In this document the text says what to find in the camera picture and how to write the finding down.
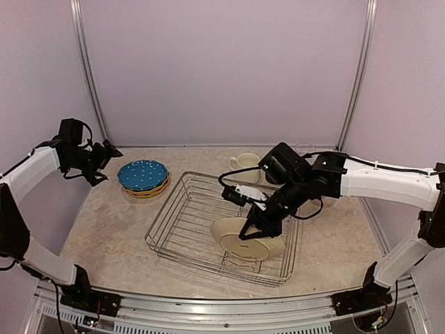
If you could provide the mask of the cream plate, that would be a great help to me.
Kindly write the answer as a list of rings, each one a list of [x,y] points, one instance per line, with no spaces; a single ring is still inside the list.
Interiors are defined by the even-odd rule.
[[[238,234],[245,221],[242,217],[218,219],[211,224],[211,236],[224,251],[246,261],[267,260],[284,253],[285,243],[281,237],[240,240]]]

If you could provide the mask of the white blue-rimmed bowl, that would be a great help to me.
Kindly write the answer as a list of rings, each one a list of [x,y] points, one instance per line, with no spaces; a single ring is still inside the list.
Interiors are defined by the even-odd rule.
[[[320,214],[323,209],[323,201],[321,199],[308,200],[298,209],[297,217],[300,220],[308,220]]]

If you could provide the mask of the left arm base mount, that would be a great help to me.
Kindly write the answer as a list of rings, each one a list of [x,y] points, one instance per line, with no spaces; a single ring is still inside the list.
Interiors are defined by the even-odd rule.
[[[122,297],[119,294],[93,289],[86,270],[77,264],[74,266],[76,268],[74,284],[60,287],[61,304],[98,316],[117,317]]]

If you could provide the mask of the tall clear glass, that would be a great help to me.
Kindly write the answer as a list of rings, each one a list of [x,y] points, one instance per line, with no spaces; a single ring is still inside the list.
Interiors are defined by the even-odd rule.
[[[315,150],[315,147],[306,142],[300,142],[295,145],[295,151],[300,155],[303,156],[307,153],[312,153]]]

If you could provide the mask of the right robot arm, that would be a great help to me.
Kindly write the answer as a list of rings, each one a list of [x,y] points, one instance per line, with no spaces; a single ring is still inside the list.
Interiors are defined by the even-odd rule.
[[[254,199],[241,240],[276,237],[282,221],[308,200],[361,197],[388,200],[420,210],[420,225],[366,272],[356,293],[359,307],[369,309],[429,252],[444,247],[444,165],[405,168],[380,164],[339,152],[319,152],[310,164],[286,143],[277,144],[259,162],[280,188],[265,200]]]

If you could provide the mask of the dark blue mug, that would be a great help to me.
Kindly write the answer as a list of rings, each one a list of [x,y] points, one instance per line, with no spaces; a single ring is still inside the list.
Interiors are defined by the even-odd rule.
[[[270,184],[275,184],[275,185],[283,185],[287,182],[287,173],[281,173],[281,172],[273,172],[273,171],[268,171],[266,172],[266,181]]]

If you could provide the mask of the yellow oval dish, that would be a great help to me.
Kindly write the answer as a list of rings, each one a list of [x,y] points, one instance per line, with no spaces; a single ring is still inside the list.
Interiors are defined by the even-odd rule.
[[[148,191],[133,191],[128,188],[124,188],[124,190],[133,197],[153,197],[155,193],[162,193],[165,188],[170,184],[170,175],[167,175],[166,179],[161,183],[161,185],[154,187]]]
[[[162,185],[155,187],[150,191],[132,191],[129,189],[124,189],[124,190],[127,194],[129,194],[133,198],[148,199],[148,198],[156,197],[156,196],[160,195],[161,193],[163,193],[167,189],[169,184],[170,184],[170,180],[166,180],[164,183],[162,183]]]

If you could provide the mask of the blue oval dish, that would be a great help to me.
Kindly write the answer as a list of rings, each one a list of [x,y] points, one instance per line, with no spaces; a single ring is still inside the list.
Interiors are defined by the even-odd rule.
[[[132,161],[117,173],[118,182],[132,191],[149,191],[161,185],[168,176],[168,169],[154,160]]]

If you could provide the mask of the white ribbed mug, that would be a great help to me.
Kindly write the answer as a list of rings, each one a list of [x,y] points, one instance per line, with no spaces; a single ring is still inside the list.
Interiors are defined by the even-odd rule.
[[[230,157],[228,167],[230,170],[242,170],[246,168],[257,167],[260,158],[253,153],[243,153],[237,157]],[[242,182],[257,183],[260,180],[260,170],[249,170],[242,173],[230,175],[231,178]]]

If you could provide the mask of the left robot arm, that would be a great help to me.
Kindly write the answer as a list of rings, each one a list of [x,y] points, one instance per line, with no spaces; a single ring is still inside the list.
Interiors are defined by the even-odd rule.
[[[62,259],[42,245],[30,229],[41,223],[55,228],[68,206],[61,182],[84,180],[97,186],[108,178],[108,162],[122,153],[109,140],[92,138],[91,128],[74,118],[63,119],[57,135],[34,147],[26,157],[1,174],[1,256],[11,259],[32,276],[48,279],[84,310],[97,303],[86,270]]]

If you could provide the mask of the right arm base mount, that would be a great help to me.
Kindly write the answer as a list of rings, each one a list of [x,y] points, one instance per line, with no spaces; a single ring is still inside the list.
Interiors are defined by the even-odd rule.
[[[374,262],[366,271],[364,282],[359,289],[339,292],[331,296],[336,316],[349,315],[390,304],[393,299],[389,287],[383,287],[375,282]]]

